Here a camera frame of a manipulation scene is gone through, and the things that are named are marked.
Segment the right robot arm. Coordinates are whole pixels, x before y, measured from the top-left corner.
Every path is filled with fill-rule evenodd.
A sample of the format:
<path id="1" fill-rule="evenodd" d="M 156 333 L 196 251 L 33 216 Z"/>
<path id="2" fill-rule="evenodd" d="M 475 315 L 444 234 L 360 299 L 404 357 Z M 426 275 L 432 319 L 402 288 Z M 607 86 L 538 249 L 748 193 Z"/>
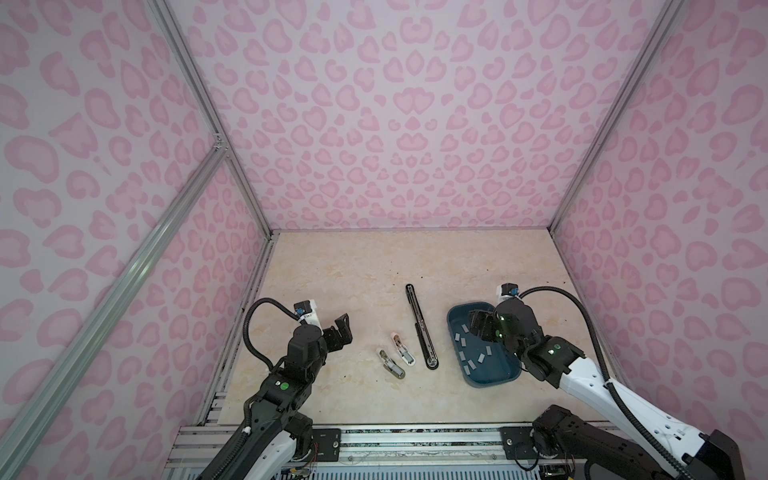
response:
<path id="1" fill-rule="evenodd" d="M 469 331 L 513 354 L 536 380 L 587 404 L 620 430 L 594 427 L 552 405 L 532 424 L 542 457 L 571 454 L 625 479 L 742 479 L 736 442 L 720 430 L 706 434 L 604 375 L 583 350 L 547 335 L 533 310 L 508 296 L 491 311 L 469 315 Z"/>

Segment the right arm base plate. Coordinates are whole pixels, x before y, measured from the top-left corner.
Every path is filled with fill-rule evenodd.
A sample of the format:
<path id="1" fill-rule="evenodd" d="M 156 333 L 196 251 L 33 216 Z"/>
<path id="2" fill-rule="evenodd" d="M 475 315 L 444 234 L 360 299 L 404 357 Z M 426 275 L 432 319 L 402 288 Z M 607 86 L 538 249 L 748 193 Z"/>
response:
<path id="1" fill-rule="evenodd" d="M 540 458 L 534 446 L 533 427 L 503 426 L 499 429 L 505 458 L 513 461 L 534 461 Z"/>

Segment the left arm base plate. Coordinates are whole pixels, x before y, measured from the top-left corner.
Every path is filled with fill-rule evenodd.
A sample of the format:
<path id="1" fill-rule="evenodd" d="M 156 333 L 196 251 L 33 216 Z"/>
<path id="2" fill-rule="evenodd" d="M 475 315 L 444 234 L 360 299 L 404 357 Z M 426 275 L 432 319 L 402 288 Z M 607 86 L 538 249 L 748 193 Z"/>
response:
<path id="1" fill-rule="evenodd" d="M 307 463 L 337 462 L 340 456 L 341 433 L 338 428 L 312 428 L 302 433 L 296 443 L 296 458 Z"/>

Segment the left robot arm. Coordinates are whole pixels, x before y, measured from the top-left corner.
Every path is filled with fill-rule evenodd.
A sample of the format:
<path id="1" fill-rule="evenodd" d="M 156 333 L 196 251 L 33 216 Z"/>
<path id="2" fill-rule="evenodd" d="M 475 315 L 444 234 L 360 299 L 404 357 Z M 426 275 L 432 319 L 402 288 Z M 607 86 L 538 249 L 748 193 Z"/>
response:
<path id="1" fill-rule="evenodd" d="M 299 410 L 328 354 L 352 341 L 347 314 L 325 329 L 313 324 L 298 326 L 286 354 L 244 402 L 238 429 L 198 477 L 271 479 L 292 459 L 304 459 L 309 454 L 313 422 Z"/>

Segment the beige small stapler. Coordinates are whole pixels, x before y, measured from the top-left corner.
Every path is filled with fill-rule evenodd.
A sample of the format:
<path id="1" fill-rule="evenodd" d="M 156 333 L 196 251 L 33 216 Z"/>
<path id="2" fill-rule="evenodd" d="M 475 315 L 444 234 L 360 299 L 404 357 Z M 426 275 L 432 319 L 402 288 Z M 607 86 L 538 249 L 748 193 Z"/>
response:
<path id="1" fill-rule="evenodd" d="M 397 379 L 404 379 L 406 372 L 387 354 L 384 349 L 378 350 L 378 356 L 387 372 Z"/>

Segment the pink small stapler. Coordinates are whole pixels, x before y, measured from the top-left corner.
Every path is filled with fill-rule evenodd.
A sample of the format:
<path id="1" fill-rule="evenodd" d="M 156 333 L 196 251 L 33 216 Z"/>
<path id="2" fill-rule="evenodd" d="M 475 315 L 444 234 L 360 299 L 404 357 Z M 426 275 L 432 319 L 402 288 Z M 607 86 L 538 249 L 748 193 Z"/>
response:
<path id="1" fill-rule="evenodd" d="M 391 340 L 402 361 L 408 366 L 413 366 L 415 364 L 415 358 L 404 344 L 401 336 L 398 333 L 392 333 Z"/>

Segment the black stapler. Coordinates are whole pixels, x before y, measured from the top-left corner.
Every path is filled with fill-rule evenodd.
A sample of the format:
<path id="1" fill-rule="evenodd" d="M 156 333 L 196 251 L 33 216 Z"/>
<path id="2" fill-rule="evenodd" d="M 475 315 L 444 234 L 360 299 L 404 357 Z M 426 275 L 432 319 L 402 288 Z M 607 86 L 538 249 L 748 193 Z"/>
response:
<path id="1" fill-rule="evenodd" d="M 423 316 L 423 312 L 421 310 L 420 304 L 418 302 L 418 298 L 417 298 L 414 286 L 412 284 L 407 284 L 405 286 L 405 293 L 406 293 L 408 303 L 414 314 L 415 329 L 417 332 L 417 337 L 420 342 L 426 367 L 429 370 L 437 370 L 439 368 L 439 359 L 438 359 L 435 347 L 433 345 L 433 342 L 431 340 L 428 327 L 427 327 L 425 318 Z"/>

